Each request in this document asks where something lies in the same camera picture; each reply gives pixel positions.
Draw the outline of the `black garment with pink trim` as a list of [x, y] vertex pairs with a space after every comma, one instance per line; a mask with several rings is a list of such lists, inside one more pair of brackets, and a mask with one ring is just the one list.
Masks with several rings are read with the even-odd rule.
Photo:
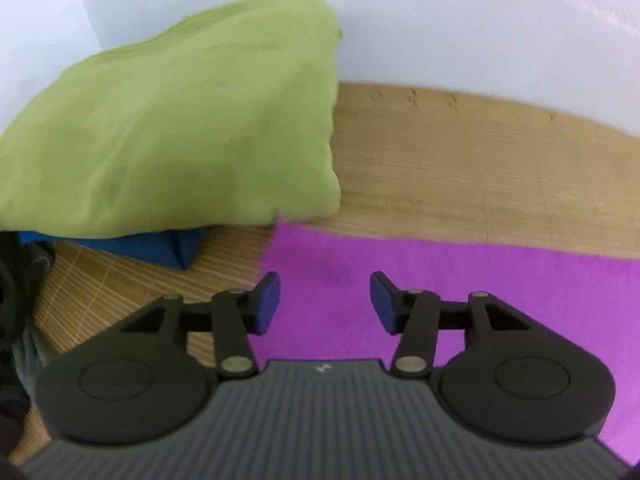
[[55, 252], [48, 243], [23, 244], [15, 232], [1, 233], [1, 457], [8, 458], [21, 441], [34, 390], [17, 377], [12, 344], [34, 313]]

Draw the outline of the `grey small garment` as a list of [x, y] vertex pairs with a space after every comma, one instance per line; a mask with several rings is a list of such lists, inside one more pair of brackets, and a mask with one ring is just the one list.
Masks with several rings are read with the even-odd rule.
[[38, 374], [58, 356], [35, 324], [25, 327], [21, 338], [12, 344], [12, 353], [17, 377], [27, 391], [35, 389]]

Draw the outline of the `pink purple gradient garment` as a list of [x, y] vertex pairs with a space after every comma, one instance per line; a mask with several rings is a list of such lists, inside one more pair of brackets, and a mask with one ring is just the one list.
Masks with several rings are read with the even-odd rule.
[[639, 263], [636, 260], [484, 244], [379, 240], [277, 225], [260, 258], [277, 272], [281, 296], [252, 346], [270, 359], [390, 362], [397, 340], [370, 303], [370, 276], [449, 301], [490, 292], [590, 351], [612, 372], [615, 403], [602, 441], [628, 463], [639, 459]]

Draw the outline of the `blue folded garment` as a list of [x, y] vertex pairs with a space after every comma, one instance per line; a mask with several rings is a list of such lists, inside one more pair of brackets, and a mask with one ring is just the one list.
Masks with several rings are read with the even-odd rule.
[[22, 231], [18, 233], [18, 237], [23, 244], [56, 242], [57, 240], [77, 243], [80, 246], [101, 252], [184, 271], [198, 255], [207, 231], [207, 228], [169, 230], [107, 238], [106, 240], [64, 238]]

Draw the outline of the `lime green folded garment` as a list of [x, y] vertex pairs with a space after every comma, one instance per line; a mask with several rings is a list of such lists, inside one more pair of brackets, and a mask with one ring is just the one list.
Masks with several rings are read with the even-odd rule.
[[323, 0], [241, 0], [70, 66], [2, 133], [2, 228], [112, 238], [334, 214], [341, 36]]

